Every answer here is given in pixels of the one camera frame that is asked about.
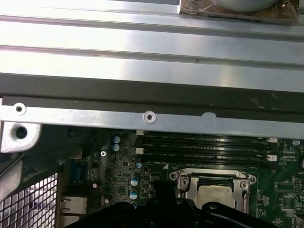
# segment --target metal bracket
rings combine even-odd
[[[32,148],[42,129],[37,123],[2,122],[1,153],[22,152]]]

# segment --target motherboard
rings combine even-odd
[[[88,214],[120,201],[144,204],[163,180],[198,208],[216,201],[278,227],[304,227],[297,139],[95,129],[72,163],[71,184],[93,189]]]

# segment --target capacitor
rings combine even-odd
[[[135,166],[136,168],[140,169],[143,165],[141,163],[136,163]]]
[[[113,137],[112,141],[117,144],[117,143],[120,142],[120,137],[119,136],[115,136],[115,137]]]
[[[120,149],[120,146],[119,146],[118,144],[114,144],[114,145],[112,146],[112,150],[113,150],[113,151],[119,151],[119,149]]]
[[[132,201],[130,204],[133,205],[133,207],[135,207],[135,209],[137,208],[137,203],[136,202]]]
[[[137,177],[132,177],[132,178],[131,178],[131,185],[132,185],[132,186],[134,186],[134,187],[137,186],[137,185],[138,185],[138,182],[139,182],[139,181],[138,181],[138,178],[137,178]]]
[[[132,199],[132,200],[137,199],[137,191],[136,190],[132,190],[130,192],[130,199]]]

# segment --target green circuit board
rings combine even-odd
[[[99,129],[78,162],[86,164],[87,180],[98,183],[88,197],[89,214],[120,201],[140,204],[151,197],[151,175],[169,181],[172,171],[185,168],[242,170],[257,177],[250,186],[251,216],[278,227],[301,228],[303,154],[299,140]]]

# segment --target metal mesh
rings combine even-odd
[[[0,228],[54,228],[57,174],[0,202]]]

